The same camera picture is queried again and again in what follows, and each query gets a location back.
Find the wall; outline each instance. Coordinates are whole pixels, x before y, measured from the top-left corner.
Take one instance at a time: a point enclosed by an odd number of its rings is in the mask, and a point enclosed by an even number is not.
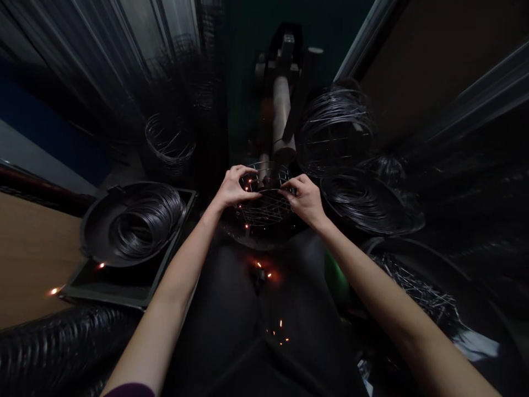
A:
[[[0,159],[71,192],[94,196],[97,188],[0,120]]]
[[[0,193],[0,329],[59,312],[49,291],[82,263],[81,219]]]
[[[411,0],[361,81],[381,144],[413,133],[528,35],[521,0]]]

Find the metal frame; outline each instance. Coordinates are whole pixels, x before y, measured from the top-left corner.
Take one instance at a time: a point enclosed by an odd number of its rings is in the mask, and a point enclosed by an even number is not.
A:
[[[392,15],[398,2],[399,0],[375,0],[338,73],[336,73],[334,81],[355,77],[360,64],[373,46],[377,35]]]

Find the cylindrical roller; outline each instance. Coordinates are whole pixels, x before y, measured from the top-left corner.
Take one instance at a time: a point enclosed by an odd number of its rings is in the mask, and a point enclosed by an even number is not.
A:
[[[284,76],[279,76],[274,81],[274,124],[272,134],[272,153],[276,164],[288,165],[296,158],[296,144],[294,137],[290,141],[283,140],[283,132],[287,125],[290,113],[290,90],[288,80]]]

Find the person's right hand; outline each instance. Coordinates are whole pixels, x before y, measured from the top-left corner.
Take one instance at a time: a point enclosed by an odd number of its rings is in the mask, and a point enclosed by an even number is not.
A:
[[[283,190],[292,187],[296,189],[296,195],[288,190]],[[315,229],[327,219],[321,205],[320,189],[305,174],[296,176],[284,183],[279,193],[287,198],[294,212],[311,228]]]

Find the wooden surface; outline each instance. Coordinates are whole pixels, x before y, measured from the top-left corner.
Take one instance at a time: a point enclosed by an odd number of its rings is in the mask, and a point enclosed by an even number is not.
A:
[[[0,193],[0,329],[60,312],[50,296],[83,261],[81,219]]]

